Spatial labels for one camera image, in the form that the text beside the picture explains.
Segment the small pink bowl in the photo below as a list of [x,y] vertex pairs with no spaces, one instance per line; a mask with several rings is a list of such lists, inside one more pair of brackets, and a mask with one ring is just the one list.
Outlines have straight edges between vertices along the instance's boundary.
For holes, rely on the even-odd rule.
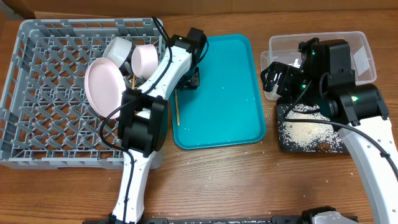
[[158,67],[158,54],[152,44],[138,45],[131,56],[131,67],[137,78],[148,80]]

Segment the grey bowl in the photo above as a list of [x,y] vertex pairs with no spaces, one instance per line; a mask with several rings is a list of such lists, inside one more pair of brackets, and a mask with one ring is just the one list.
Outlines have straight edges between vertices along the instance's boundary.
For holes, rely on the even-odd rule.
[[122,67],[125,62],[130,62],[131,56],[132,42],[122,37],[113,38],[103,53],[103,57],[112,61],[118,68]]

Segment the brown food scrap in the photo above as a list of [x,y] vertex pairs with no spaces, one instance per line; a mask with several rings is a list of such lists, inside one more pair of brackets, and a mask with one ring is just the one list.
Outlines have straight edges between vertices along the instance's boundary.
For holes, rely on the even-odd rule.
[[321,142],[317,145],[317,152],[325,153],[331,150],[331,145],[327,142]]

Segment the large pink plate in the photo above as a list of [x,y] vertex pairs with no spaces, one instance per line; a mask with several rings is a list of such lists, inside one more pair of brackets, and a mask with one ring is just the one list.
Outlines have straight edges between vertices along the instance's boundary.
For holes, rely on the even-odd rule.
[[97,58],[86,69],[85,94],[90,106],[107,117],[121,106],[126,84],[119,68],[108,58]]

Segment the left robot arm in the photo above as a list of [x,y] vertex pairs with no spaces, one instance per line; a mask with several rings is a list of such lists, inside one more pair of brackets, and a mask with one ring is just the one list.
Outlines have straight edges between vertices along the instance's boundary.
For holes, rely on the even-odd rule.
[[168,130],[168,101],[175,90],[200,85],[198,64],[208,51],[203,30],[192,27],[186,36],[167,40],[164,57],[154,74],[139,88],[123,93],[118,138],[123,152],[119,197],[107,223],[140,223],[144,216],[144,192],[151,169],[160,166]]

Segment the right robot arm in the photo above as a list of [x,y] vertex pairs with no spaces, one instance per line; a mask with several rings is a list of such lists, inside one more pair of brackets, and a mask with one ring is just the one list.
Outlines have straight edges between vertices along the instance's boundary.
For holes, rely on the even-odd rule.
[[357,85],[351,68],[350,46],[344,39],[300,42],[299,68],[272,62],[261,72],[263,89],[291,104],[315,103],[325,116],[321,124],[334,127],[358,170],[375,223],[397,223],[397,148],[389,110],[379,89]]

